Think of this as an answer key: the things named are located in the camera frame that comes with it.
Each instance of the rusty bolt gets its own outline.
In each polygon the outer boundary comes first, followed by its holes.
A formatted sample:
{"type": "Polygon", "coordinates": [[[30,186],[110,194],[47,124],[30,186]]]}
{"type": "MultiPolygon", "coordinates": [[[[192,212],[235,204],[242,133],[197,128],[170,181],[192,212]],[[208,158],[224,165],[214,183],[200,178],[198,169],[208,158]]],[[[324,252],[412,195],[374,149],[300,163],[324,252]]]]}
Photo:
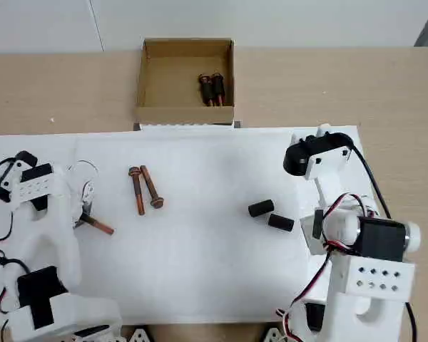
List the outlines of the rusty bolt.
{"type": "Polygon", "coordinates": [[[143,204],[143,195],[141,194],[140,186],[140,168],[133,166],[128,171],[128,175],[131,176],[133,180],[133,189],[135,190],[136,204],[138,205],[138,213],[140,216],[144,215],[144,204],[143,204]]]}
{"type": "Polygon", "coordinates": [[[148,168],[145,165],[141,165],[140,169],[152,197],[151,205],[156,209],[163,207],[163,198],[158,196],[156,187],[154,187],[154,183],[152,183],[151,176],[149,175],[148,168]]]}

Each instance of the open cardboard box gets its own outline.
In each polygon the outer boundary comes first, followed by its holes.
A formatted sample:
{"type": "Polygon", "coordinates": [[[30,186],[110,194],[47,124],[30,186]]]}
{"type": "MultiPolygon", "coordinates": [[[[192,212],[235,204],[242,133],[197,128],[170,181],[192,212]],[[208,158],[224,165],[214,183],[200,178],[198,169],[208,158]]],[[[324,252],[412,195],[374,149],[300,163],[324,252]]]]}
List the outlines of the open cardboard box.
{"type": "Polygon", "coordinates": [[[138,79],[140,124],[231,124],[234,108],[231,39],[145,39],[138,79]],[[225,105],[207,107],[198,76],[224,77],[225,105]]]}

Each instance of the white wall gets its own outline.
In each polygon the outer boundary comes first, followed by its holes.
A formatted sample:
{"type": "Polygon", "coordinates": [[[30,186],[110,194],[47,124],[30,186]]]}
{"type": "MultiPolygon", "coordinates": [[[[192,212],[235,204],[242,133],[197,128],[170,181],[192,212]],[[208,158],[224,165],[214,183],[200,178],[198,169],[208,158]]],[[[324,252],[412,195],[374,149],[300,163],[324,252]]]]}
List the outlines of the white wall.
{"type": "Polygon", "coordinates": [[[413,46],[427,19],[428,0],[0,0],[0,52],[137,49],[144,37],[186,36],[413,46]]]}
{"type": "Polygon", "coordinates": [[[143,37],[232,37],[239,46],[413,46],[428,0],[92,0],[105,49],[143,37]]]}
{"type": "Polygon", "coordinates": [[[101,51],[86,0],[0,0],[0,52],[101,51]]]}

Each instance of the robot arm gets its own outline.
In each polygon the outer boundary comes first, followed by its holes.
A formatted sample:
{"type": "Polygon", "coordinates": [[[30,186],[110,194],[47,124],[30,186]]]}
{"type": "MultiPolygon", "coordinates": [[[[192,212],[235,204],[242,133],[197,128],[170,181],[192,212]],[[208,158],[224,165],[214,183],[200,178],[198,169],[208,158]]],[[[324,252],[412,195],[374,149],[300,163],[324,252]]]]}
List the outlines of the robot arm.
{"type": "Polygon", "coordinates": [[[404,253],[418,250],[420,229],[411,222],[381,218],[374,199],[343,188],[339,172],[352,151],[358,150],[350,137],[322,125],[317,136],[294,135],[285,155],[288,173],[317,186],[320,207],[302,218],[301,226],[310,253],[327,254],[332,265],[318,333],[308,328],[301,301],[282,312],[284,330],[296,341],[399,339],[415,270],[404,253]]]}
{"type": "Polygon", "coordinates": [[[85,203],[73,193],[60,167],[36,164],[33,155],[20,152],[0,177],[0,199],[9,203],[14,219],[20,220],[19,227],[28,230],[23,241],[9,240],[6,254],[31,269],[39,243],[45,240],[55,248],[58,262],[24,275],[18,264],[4,265],[6,292],[19,305],[8,313],[13,340],[74,336],[80,341],[122,341],[121,316],[115,301],[71,293],[81,282],[79,246],[73,228],[85,203]],[[20,214],[29,204],[31,219],[20,214]]]}

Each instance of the wooden table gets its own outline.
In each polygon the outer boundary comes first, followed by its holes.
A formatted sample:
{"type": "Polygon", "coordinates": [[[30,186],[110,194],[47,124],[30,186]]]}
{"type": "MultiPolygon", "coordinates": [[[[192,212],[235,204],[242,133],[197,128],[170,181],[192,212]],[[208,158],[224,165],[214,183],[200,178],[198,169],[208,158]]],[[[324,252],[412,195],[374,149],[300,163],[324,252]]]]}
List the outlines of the wooden table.
{"type": "MultiPolygon", "coordinates": [[[[140,54],[0,55],[0,134],[132,130],[140,54]]],[[[422,248],[412,303],[428,341],[428,48],[235,49],[243,127],[358,125],[397,219],[422,248]]],[[[260,324],[151,327],[156,342],[256,341],[260,324]]],[[[409,322],[403,319],[403,341],[409,322]]]]}

